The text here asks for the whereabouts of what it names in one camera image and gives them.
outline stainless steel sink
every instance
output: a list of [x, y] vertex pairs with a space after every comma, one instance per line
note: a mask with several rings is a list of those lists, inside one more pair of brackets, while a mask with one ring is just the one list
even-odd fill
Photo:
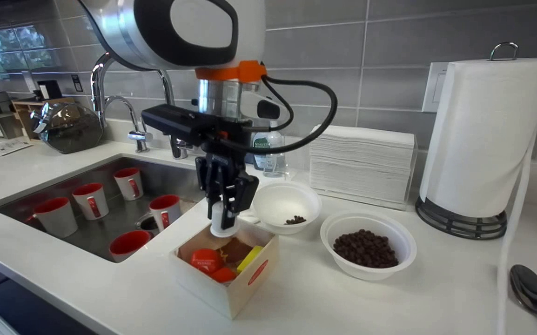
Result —
[[[115, 180], [114, 172], [124, 168], [141, 170], [142, 186], [145, 195], [138, 200], [125, 201]], [[103, 184], [109, 214], [97, 221], [86, 221], [72, 197], [72, 191], [84, 184], [100, 182]], [[198, 188], [196, 170], [182, 169], [137, 159], [119, 157], [91, 166], [84, 172], [69, 174], [57, 182], [45, 182], [32, 190], [21, 192], [0, 201], [0, 213], [20, 222], [33, 214], [33, 208], [54, 197], [67, 197], [72, 204], [79, 229], [62, 240], [113, 261], [109, 254], [109, 244], [119, 235], [136, 229], [136, 223], [149, 213], [149, 203], [155, 197], [176, 194], [181, 198], [182, 213], [203, 199], [204, 193]], [[28, 225], [47, 233], [38, 220]]]

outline faucet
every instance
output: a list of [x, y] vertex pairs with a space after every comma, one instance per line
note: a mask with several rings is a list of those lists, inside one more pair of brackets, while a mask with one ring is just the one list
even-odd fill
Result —
[[[138, 123], [136, 121], [136, 117], [134, 116], [134, 108], [132, 108], [132, 104], [130, 104], [128, 100], [117, 96], [110, 97], [107, 100], [105, 99], [105, 91], [103, 90], [103, 79], [105, 79], [105, 73], [107, 72], [109, 66], [113, 64], [113, 62], [114, 59], [111, 57], [111, 55], [109, 55], [109, 53], [104, 53], [101, 57], [99, 57], [90, 74], [90, 83], [92, 87], [91, 101], [93, 110], [99, 116], [99, 123], [101, 124], [101, 128], [104, 128], [107, 125], [105, 121], [105, 109], [107, 108], [107, 105], [109, 105], [109, 103], [114, 100], [120, 100], [124, 102], [124, 104], [126, 104], [126, 106], [128, 106], [128, 108], [130, 109], [130, 117], [132, 118], [132, 123], [134, 125], [134, 131], [131, 131], [128, 134], [128, 138], [136, 141], [136, 152], [146, 152], [148, 151], [148, 148], [145, 141], [149, 140], [150, 134], [147, 133], [147, 126], [145, 125], [145, 123], [142, 123], [143, 132], [139, 131]], [[157, 70], [157, 73], [159, 74], [161, 82], [163, 84], [163, 93], [165, 95], [166, 103], [171, 106], [175, 106], [173, 88], [171, 87], [171, 80], [169, 79], [169, 75], [165, 70]], [[187, 149], [192, 149], [194, 147], [180, 140], [179, 138], [176, 138], [175, 136], [169, 137], [173, 157], [175, 159], [185, 159], [186, 157], [188, 157]]]
[[136, 153], [147, 153], [150, 151], [150, 149], [147, 147], [147, 142], [152, 141], [152, 134], [147, 132], [147, 125], [145, 123], [142, 123], [142, 131], [138, 127], [138, 121], [136, 120], [136, 115], [134, 114], [134, 107], [132, 107], [132, 104], [128, 101], [128, 99], [124, 97], [120, 97], [119, 95], [112, 95], [111, 97], [105, 99], [105, 108], [111, 104], [111, 102], [114, 102], [115, 100], [123, 102], [130, 111], [130, 119], [132, 119], [132, 125], [134, 126], [134, 130], [130, 131], [128, 133], [128, 138], [131, 140], [136, 141]]

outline white mug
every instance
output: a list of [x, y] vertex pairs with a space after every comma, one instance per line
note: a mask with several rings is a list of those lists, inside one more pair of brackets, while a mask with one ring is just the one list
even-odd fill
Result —
[[119, 263], [137, 252], [151, 240], [148, 231], [133, 230], [117, 237], [109, 245], [109, 253], [116, 263]]
[[60, 238], [72, 235], [79, 229], [68, 198], [54, 198], [33, 208], [33, 215], [25, 222], [38, 219], [45, 230]]
[[126, 201], [132, 201], [144, 195], [141, 171], [135, 167], [119, 170], [114, 174], [115, 182], [120, 187], [121, 195]]
[[72, 192], [72, 196], [79, 204], [84, 218], [89, 221], [100, 219], [109, 214], [103, 184], [94, 182], [92, 184], [82, 185]]
[[162, 195], [151, 201], [149, 209], [155, 218], [159, 232], [169, 227], [181, 216], [180, 198], [177, 195]]

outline white bowl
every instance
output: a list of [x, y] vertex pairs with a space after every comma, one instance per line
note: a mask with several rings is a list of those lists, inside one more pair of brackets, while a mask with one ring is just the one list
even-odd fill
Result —
[[[360, 229], [388, 237], [399, 265], [386, 269], [362, 267], [344, 259], [333, 250], [337, 238], [343, 234], [356, 233]], [[329, 216], [322, 223], [320, 238], [341, 270], [362, 280], [376, 281], [388, 278], [411, 265], [417, 254], [416, 242], [405, 227], [391, 218], [371, 212], [348, 211]]]
[[[318, 218], [322, 201], [307, 185], [291, 181], [273, 182], [256, 191], [252, 209], [273, 233], [290, 235], [302, 231]], [[306, 221], [286, 225], [287, 220], [295, 215], [303, 216]]]

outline napkin stack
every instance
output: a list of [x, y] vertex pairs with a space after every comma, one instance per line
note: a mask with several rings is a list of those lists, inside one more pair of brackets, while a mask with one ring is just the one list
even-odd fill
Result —
[[323, 195], [405, 209], [415, 135], [330, 126], [310, 144], [310, 185]]

